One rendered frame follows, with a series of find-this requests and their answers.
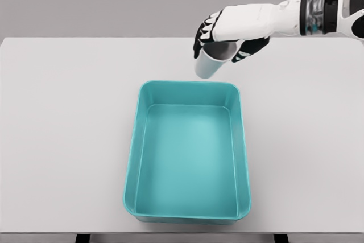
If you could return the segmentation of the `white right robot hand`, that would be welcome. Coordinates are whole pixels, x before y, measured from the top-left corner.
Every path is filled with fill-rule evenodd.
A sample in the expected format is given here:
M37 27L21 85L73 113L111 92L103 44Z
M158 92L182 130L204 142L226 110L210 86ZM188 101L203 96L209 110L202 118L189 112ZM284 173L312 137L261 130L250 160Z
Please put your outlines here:
M231 59L232 62L236 63L257 53L268 45L274 32L271 18L276 8L273 4L226 6L209 15L197 29L193 58L199 57L206 44L239 40L242 44Z

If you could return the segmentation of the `white paper cup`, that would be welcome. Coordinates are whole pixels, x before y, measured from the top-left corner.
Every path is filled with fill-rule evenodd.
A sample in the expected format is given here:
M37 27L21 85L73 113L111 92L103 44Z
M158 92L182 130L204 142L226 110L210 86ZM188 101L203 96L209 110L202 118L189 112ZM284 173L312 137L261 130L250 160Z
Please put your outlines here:
M237 52L236 42L213 42L205 44L195 63L195 73L202 79L211 78Z

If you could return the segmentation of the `teal plastic basket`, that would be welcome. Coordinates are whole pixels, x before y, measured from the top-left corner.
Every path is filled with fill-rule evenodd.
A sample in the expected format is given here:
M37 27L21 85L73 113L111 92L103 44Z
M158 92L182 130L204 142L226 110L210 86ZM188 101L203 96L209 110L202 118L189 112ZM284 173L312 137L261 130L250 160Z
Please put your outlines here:
M241 94L231 83L139 90L123 205L142 222L231 225L251 209Z

